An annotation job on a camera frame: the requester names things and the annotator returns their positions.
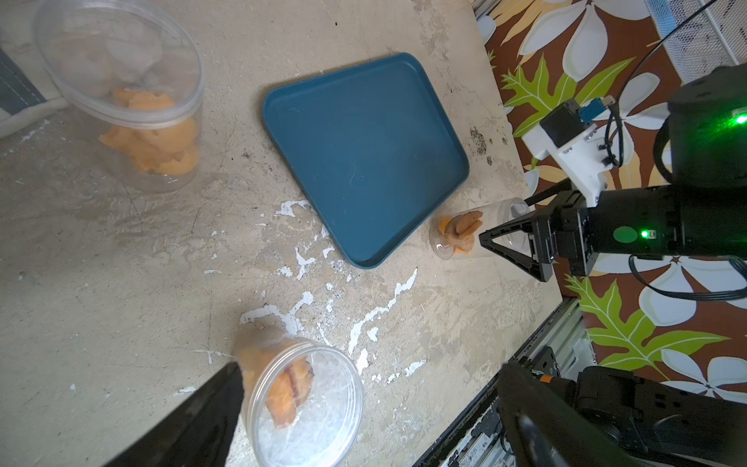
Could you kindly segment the clear cookie jar back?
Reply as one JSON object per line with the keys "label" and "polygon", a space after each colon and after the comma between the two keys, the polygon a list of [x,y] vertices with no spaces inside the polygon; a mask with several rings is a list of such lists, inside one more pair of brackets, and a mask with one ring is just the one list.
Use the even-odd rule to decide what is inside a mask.
{"label": "clear cookie jar back", "polygon": [[115,177],[147,193],[195,178],[205,74],[175,19],[147,1],[44,1],[31,27],[75,135]]}

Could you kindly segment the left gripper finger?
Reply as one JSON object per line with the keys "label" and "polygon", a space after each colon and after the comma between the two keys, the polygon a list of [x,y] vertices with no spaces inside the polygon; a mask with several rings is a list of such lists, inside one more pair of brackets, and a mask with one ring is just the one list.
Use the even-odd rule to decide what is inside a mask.
{"label": "left gripper finger", "polygon": [[109,466],[224,466],[244,399],[231,362]]}

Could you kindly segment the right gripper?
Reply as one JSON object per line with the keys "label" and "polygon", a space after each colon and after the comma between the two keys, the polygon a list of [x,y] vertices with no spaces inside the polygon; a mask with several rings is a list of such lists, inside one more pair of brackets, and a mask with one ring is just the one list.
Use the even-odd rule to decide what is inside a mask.
{"label": "right gripper", "polygon": [[587,201],[572,189],[565,178],[526,198],[533,206],[556,196],[548,206],[481,233],[480,246],[542,282],[554,276],[556,259],[567,260],[574,276],[588,276]]}

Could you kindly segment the white mesh basket right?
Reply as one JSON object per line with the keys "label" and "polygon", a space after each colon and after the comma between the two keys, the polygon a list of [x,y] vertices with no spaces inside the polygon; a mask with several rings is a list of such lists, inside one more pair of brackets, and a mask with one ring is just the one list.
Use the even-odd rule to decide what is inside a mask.
{"label": "white mesh basket right", "polygon": [[746,62],[746,0],[718,1],[690,23],[705,3],[696,0],[645,2],[663,48],[683,83],[708,75],[720,66]]}

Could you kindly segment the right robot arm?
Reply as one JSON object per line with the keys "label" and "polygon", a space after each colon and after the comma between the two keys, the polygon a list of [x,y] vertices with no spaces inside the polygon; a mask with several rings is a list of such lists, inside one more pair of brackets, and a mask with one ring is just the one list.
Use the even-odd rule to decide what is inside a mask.
{"label": "right robot arm", "polygon": [[[653,157],[665,184],[603,193],[580,178],[549,206],[480,234],[480,245],[546,281],[566,259],[585,276],[600,254],[725,260],[746,276],[746,68],[721,66],[667,104]],[[746,406],[636,377],[622,357],[562,379],[506,364],[500,418],[521,466],[742,466]]]}

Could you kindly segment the teal plastic tray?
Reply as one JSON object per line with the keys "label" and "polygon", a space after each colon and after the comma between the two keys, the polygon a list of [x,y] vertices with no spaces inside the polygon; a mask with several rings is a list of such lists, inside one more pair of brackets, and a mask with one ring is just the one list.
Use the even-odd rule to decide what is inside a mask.
{"label": "teal plastic tray", "polygon": [[342,255],[360,269],[383,263],[470,173],[411,54],[278,87],[262,117]]}

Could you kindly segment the clear cookie jar front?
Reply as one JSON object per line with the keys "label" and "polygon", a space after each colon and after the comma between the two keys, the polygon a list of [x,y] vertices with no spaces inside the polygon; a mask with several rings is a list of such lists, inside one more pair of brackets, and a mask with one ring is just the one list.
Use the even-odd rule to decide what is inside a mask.
{"label": "clear cookie jar front", "polygon": [[239,337],[241,419],[260,466],[339,466],[363,416],[363,383],[342,351],[278,330]]}

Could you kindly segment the clear cookie jar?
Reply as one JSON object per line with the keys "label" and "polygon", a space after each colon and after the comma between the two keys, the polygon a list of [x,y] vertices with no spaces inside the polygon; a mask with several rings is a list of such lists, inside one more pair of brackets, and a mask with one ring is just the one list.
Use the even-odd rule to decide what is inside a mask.
{"label": "clear cookie jar", "polygon": [[239,337],[241,419],[260,466],[339,466],[363,416],[363,383],[342,351],[278,330]]}
{"label": "clear cookie jar", "polygon": [[507,198],[460,212],[442,214],[431,223],[429,243],[442,260],[487,257],[491,252],[480,245],[480,234],[529,214],[521,198]]}
{"label": "clear cookie jar", "polygon": [[175,19],[147,1],[44,1],[31,27],[75,135],[115,177],[147,193],[195,178],[205,74]]}

